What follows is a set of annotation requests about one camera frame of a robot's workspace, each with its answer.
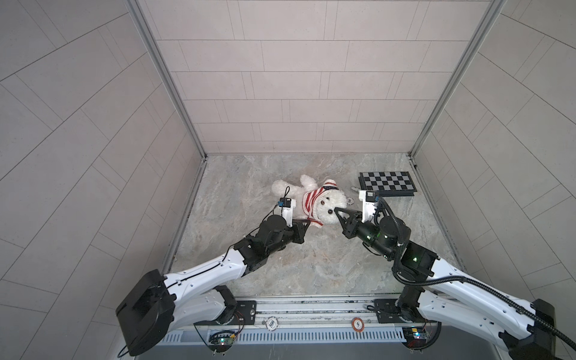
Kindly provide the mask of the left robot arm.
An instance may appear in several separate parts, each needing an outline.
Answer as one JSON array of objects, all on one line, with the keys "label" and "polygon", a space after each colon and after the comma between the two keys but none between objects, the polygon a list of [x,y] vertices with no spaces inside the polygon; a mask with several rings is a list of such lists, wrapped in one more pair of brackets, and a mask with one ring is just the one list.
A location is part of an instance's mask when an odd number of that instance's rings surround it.
[{"label": "left robot arm", "polygon": [[255,272],[289,244],[303,243],[310,224],[309,220],[287,223],[273,214],[259,225],[256,235],[246,235],[208,262],[177,273],[161,274],[157,269],[145,273],[115,309],[125,342],[119,356],[139,356],[181,327],[228,322],[237,301],[226,282]]}]

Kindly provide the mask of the white teddy bear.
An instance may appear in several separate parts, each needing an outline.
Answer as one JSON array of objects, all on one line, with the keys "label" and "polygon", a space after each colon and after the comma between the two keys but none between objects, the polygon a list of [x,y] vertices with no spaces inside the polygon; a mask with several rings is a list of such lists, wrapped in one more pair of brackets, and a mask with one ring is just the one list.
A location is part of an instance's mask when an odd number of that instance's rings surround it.
[{"label": "white teddy bear", "polygon": [[309,175],[301,175],[300,182],[301,185],[298,186],[277,180],[271,185],[271,191],[275,196],[284,197],[285,190],[289,188],[286,197],[295,200],[294,219],[308,220],[311,225],[318,228],[338,224],[335,209],[345,209],[348,206],[348,198],[336,181],[327,179],[324,183],[317,184]]}]

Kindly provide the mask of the red white striped sweater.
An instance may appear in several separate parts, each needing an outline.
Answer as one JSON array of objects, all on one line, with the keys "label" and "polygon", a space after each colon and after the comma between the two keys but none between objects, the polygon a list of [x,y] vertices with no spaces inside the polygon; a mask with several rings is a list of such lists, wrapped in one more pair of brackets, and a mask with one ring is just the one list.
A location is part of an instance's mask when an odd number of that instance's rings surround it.
[{"label": "red white striped sweater", "polygon": [[302,197],[302,210],[306,219],[318,228],[336,224],[338,218],[334,209],[345,208],[347,205],[347,198],[337,183],[327,179],[322,185],[318,185],[312,178],[307,177],[302,184],[306,190]]}]

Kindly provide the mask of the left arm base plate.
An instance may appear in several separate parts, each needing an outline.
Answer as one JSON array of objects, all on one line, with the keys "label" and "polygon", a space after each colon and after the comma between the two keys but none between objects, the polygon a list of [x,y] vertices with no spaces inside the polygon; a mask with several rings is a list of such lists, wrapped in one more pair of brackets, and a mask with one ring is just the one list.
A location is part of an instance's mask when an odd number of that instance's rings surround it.
[{"label": "left arm base plate", "polygon": [[256,301],[238,301],[234,313],[226,318],[218,318],[211,321],[196,322],[197,326],[252,326],[255,324],[257,311]]}]

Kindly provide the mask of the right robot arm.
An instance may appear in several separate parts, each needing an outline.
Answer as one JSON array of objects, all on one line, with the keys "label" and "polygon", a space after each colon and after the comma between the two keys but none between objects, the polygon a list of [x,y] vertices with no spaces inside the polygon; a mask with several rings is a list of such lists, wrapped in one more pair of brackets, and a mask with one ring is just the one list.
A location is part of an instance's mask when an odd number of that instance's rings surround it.
[{"label": "right robot arm", "polygon": [[555,359],[554,306],[527,301],[466,274],[432,250],[410,241],[411,230],[389,210],[375,223],[360,211],[334,210],[343,234],[360,239],[392,263],[403,284],[397,300],[402,316],[453,326],[506,350],[512,359]]}]

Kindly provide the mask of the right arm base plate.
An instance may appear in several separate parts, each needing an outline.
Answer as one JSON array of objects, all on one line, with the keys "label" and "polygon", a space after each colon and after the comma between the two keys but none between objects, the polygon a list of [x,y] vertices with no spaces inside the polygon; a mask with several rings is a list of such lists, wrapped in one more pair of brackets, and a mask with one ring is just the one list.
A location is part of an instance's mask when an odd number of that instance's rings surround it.
[{"label": "right arm base plate", "polygon": [[404,301],[397,298],[378,298],[365,306],[367,311],[376,314],[378,323],[398,323],[405,326],[425,323],[438,324],[436,320],[425,319],[419,313],[417,301]]}]

